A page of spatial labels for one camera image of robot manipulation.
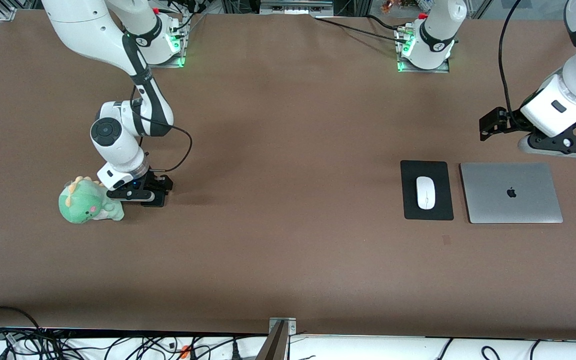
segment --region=metal bracket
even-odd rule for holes
[[[414,66],[410,60],[403,55],[403,53],[408,51],[409,47],[415,42],[414,32],[415,31],[411,22],[394,30],[395,39],[403,39],[406,41],[406,43],[398,42],[395,44],[395,53],[397,54],[397,71],[400,73],[449,73],[450,63],[448,62],[448,59],[443,60],[443,63],[441,63],[439,67],[426,70],[424,68],[418,68]]]
[[[295,335],[297,333],[297,319],[295,319],[295,317],[270,317],[268,333],[272,333],[274,326],[280,321],[288,322],[288,335]]]
[[[528,146],[535,150],[558,151],[564,155],[576,154],[576,123],[557,136],[548,137],[537,130],[527,139]]]
[[[512,113],[514,121],[505,108],[499,106],[492,109],[479,119],[479,140],[486,141],[495,134],[508,134],[512,132],[532,132],[535,126],[524,120],[523,114],[519,111]]]

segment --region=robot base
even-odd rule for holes
[[[177,25],[185,24],[184,27],[171,32],[170,35],[176,37],[176,39],[171,39],[174,47],[178,47],[180,50],[178,53],[172,55],[170,59],[160,64],[150,64],[151,68],[183,68],[186,64],[186,50],[188,48],[188,32],[190,32],[190,13],[184,11],[182,14],[181,21],[174,18],[173,23]]]
[[[450,65],[448,64],[448,59],[446,59],[438,68],[433,68],[430,70],[426,70],[425,68],[418,68],[414,66],[409,59],[406,59],[406,57],[403,57],[402,54],[397,51],[397,70],[400,73],[447,74],[450,72]]]
[[[395,52],[397,53],[397,71],[400,73],[435,73],[435,74],[447,74],[450,72],[450,64],[448,59],[443,60],[443,63],[437,68],[432,68],[427,70],[425,68],[418,68],[414,66],[409,59],[407,59],[403,52],[409,50],[409,47],[414,43],[414,28],[411,22],[407,23],[405,26],[400,26],[394,30],[395,39],[403,39],[407,41],[406,43],[396,43]]]
[[[166,196],[172,190],[173,182],[167,175],[158,177],[152,171],[147,171],[140,178],[108,191],[108,198],[119,201],[137,201],[142,207],[163,208]]]

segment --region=plush toy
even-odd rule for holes
[[[106,195],[106,187],[88,176],[77,176],[59,194],[59,212],[73,224],[89,220],[124,218],[122,203]]]

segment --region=cable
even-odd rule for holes
[[[506,28],[508,27],[508,23],[510,22],[510,17],[513,16],[515,9],[519,6],[522,0],[516,0],[510,11],[508,11],[508,16],[505,18],[505,22],[503,22],[503,28],[501,29],[501,35],[499,36],[499,75],[501,75],[501,84],[503,85],[503,95],[505,96],[505,106],[508,109],[508,114],[510,114],[510,119],[513,123],[517,123],[515,121],[515,115],[513,114],[513,108],[510,105],[510,95],[508,95],[508,83],[506,82],[506,74],[504,73],[504,62],[503,62],[503,53],[504,53],[504,36],[506,35]]]
[[[397,30],[398,27],[403,27],[406,23],[402,23],[401,25],[388,25],[387,23],[383,22],[381,18],[374,16],[374,14],[367,14],[364,18],[372,19],[379,23],[382,27],[389,29],[389,30]]]
[[[185,155],[183,155],[182,159],[181,159],[175,166],[172,166],[172,167],[169,168],[169,169],[155,169],[155,168],[150,169],[150,171],[153,172],[153,173],[169,173],[169,172],[171,172],[171,171],[174,171],[174,170],[176,170],[178,167],[180,167],[181,164],[183,164],[183,163],[186,161],[186,159],[188,158],[188,155],[190,155],[190,150],[192,150],[192,148],[193,148],[193,137],[190,136],[190,133],[189,133],[189,132],[187,132],[186,130],[183,130],[183,129],[180,128],[180,127],[177,127],[177,126],[174,126],[174,125],[170,125],[169,123],[167,123],[167,122],[165,122],[165,121],[163,121],[163,122],[154,121],[154,120],[151,120],[151,119],[149,119],[149,118],[143,117],[142,114],[137,113],[137,111],[135,111],[135,109],[133,109],[133,98],[134,98],[134,96],[135,96],[135,89],[136,89],[136,88],[137,88],[136,86],[133,86],[133,87],[132,87],[132,93],[130,94],[130,109],[132,110],[132,113],[133,113],[133,114],[135,114],[136,116],[138,116],[141,120],[145,120],[145,121],[147,121],[147,122],[149,122],[149,123],[155,123],[155,124],[157,124],[157,125],[167,126],[167,127],[171,128],[171,129],[177,130],[178,132],[182,132],[182,133],[185,134],[185,136],[188,137],[188,140],[190,141],[190,143],[188,144],[188,150],[185,152]],[[141,146],[141,142],[142,142],[142,141],[143,141],[143,137],[142,137],[142,139],[139,141],[139,146]]]
[[[177,6],[177,3],[174,1],[170,1],[170,4],[174,5],[174,8],[176,9],[176,11],[179,12],[179,14],[181,14],[181,9],[179,8],[179,6]]]
[[[337,25],[338,27],[346,28],[346,29],[348,29],[348,30],[353,30],[353,31],[355,31],[355,32],[360,32],[360,33],[362,33],[362,34],[372,35],[373,37],[382,38],[382,39],[386,39],[386,40],[391,40],[391,41],[394,41],[394,42],[396,42],[396,43],[406,43],[406,40],[404,40],[404,39],[391,38],[391,37],[388,37],[388,36],[384,36],[384,35],[380,35],[380,34],[375,34],[374,32],[369,32],[369,31],[357,29],[356,27],[351,27],[351,26],[348,26],[348,25],[343,25],[343,23],[338,23],[338,22],[330,21],[330,20],[327,20],[327,19],[325,19],[325,18],[315,17],[314,19],[315,19],[315,20],[318,20],[318,21],[323,21],[324,23],[329,23],[329,24],[332,24],[332,25]]]
[[[188,16],[188,20],[186,20],[185,23],[183,23],[183,25],[180,25],[179,29],[183,29],[186,25],[188,25],[190,23],[190,20],[193,19],[193,16],[195,16],[195,13],[190,14],[190,16]]]
[[[496,358],[494,358],[494,359],[493,359],[493,358],[489,358],[489,357],[486,355],[486,350],[492,351],[492,353],[494,354],[494,356],[495,356]],[[497,353],[497,351],[495,351],[495,349],[493,349],[492,347],[487,346],[487,345],[481,348],[481,356],[482,356],[485,360],[501,360],[501,358],[499,357],[499,354]]]
[[[230,344],[231,342],[236,342],[237,340],[240,340],[240,339],[253,338],[253,337],[258,337],[258,335],[244,335],[244,336],[233,337],[233,338],[230,339],[230,340],[226,340],[226,341],[224,341],[224,342],[221,342],[221,343],[219,343],[219,344],[217,344],[217,345],[209,348],[208,351],[206,351],[206,352],[202,353],[201,355],[197,356],[197,359],[196,359],[196,360],[201,359],[201,357],[204,356],[204,355],[206,355],[206,354],[208,354],[208,360],[210,360],[210,353],[211,353],[213,350],[217,349],[218,347],[222,347],[222,346],[224,346],[224,345],[226,345],[226,344]]]
[[[541,339],[537,339],[537,341],[534,342],[534,344],[532,344],[532,346],[530,347],[530,360],[533,360],[533,354],[535,353],[535,348],[539,345],[539,343],[541,343],[542,340]]]
[[[37,328],[37,330],[39,330],[39,324],[37,321],[24,310],[12,306],[0,306],[0,310],[9,310],[10,312],[20,313],[21,315],[25,316],[26,319],[28,319],[35,328]]]
[[[441,353],[439,354],[439,357],[437,357],[436,360],[443,360],[444,356],[446,355],[446,351],[448,351],[448,346],[450,346],[450,343],[452,343],[454,339],[455,339],[454,337],[448,339],[448,342],[446,342],[446,344],[443,346],[443,348],[441,349]]]

